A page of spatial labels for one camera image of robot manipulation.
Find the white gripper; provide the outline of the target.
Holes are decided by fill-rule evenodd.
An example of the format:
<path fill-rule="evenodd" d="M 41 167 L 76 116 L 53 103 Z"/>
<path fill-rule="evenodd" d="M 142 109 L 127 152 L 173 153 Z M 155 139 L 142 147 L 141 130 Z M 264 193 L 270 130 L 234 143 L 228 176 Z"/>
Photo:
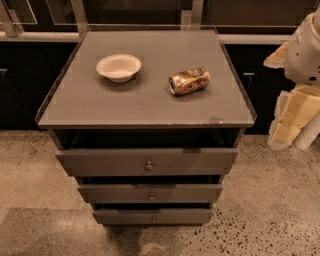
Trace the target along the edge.
<path fill-rule="evenodd" d="M 284 67 L 288 43 L 279 46 L 263 62 L 268 68 Z M 282 91 L 277 99 L 275 120 L 269 129 L 268 145 L 273 150 L 289 147 L 313 117 L 320 111 L 320 87 L 297 84 L 290 92 Z"/>

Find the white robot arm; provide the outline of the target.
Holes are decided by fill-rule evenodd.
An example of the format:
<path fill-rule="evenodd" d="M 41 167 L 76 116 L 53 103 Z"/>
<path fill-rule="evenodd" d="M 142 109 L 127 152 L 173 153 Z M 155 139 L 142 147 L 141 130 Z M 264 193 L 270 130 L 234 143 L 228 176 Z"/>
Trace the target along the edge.
<path fill-rule="evenodd" d="M 263 62 L 269 68 L 283 68 L 295 83 L 277 98 L 268 145 L 283 150 L 295 144 L 306 150 L 319 134 L 320 114 L 320 10 L 309 14 L 289 40 Z"/>

